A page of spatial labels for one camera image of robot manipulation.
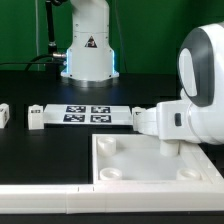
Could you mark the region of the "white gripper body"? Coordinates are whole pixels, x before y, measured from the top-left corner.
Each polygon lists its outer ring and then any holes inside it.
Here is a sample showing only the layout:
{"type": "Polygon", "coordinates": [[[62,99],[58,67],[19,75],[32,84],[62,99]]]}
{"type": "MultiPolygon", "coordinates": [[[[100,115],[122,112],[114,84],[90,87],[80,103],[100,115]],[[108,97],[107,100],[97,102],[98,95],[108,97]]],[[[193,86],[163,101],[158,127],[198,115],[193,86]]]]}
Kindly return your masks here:
{"type": "Polygon", "coordinates": [[[155,107],[133,108],[133,130],[160,140],[196,140],[190,126],[191,102],[177,100],[160,102],[155,107]]]}

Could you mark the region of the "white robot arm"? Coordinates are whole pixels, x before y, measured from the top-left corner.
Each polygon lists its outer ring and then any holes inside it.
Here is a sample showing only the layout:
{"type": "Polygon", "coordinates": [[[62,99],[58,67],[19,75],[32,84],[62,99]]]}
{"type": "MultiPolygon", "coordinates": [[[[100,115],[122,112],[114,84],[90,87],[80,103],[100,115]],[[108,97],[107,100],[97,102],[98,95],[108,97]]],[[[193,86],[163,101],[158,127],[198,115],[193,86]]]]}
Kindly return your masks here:
{"type": "MultiPolygon", "coordinates": [[[[70,0],[73,41],[62,79],[82,87],[117,80],[106,0],[70,0]]],[[[133,115],[133,128],[163,141],[224,144],[224,21],[193,29],[177,59],[181,98],[133,115]]]]}

